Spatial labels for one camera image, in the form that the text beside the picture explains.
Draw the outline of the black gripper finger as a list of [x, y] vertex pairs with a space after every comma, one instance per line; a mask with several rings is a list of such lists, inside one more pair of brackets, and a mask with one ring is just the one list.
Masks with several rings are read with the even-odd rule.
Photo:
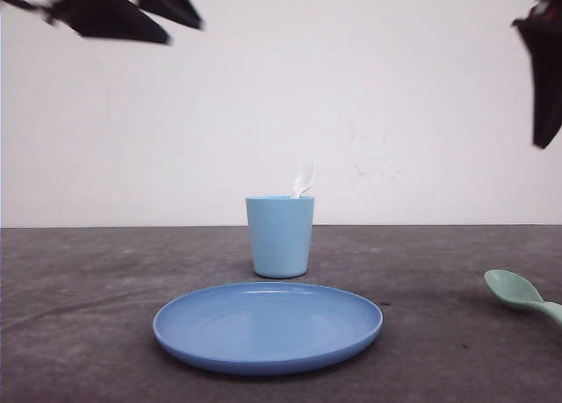
[[561, 8], [532, 9], [512, 22], [530, 54], [533, 81], [532, 142], [545, 149], [561, 128]]
[[161, 29], [144, 11], [193, 29], [204, 28], [204, 21], [190, 0], [138, 0], [137, 3], [127, 2], [126, 5], [146, 28]]
[[169, 43], [168, 33], [129, 0], [52, 0], [43, 4], [1, 1], [25, 11], [41, 12], [48, 24], [62, 22], [84, 38]]

